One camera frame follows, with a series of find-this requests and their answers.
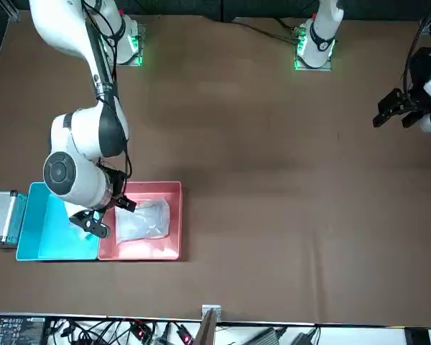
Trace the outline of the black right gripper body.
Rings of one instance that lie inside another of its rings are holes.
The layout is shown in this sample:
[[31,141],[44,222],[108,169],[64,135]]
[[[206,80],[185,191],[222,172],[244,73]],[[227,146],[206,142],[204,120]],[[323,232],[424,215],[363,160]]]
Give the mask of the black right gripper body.
[[126,174],[120,170],[104,170],[106,186],[103,190],[101,201],[96,205],[96,210],[105,213],[115,206],[116,200],[124,195]]

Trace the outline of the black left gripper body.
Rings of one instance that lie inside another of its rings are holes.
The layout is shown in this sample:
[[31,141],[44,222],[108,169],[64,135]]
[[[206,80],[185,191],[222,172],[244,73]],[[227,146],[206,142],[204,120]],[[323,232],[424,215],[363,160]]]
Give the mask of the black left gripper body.
[[402,76],[403,114],[431,106],[431,97],[424,90],[430,79],[431,47],[410,49]]

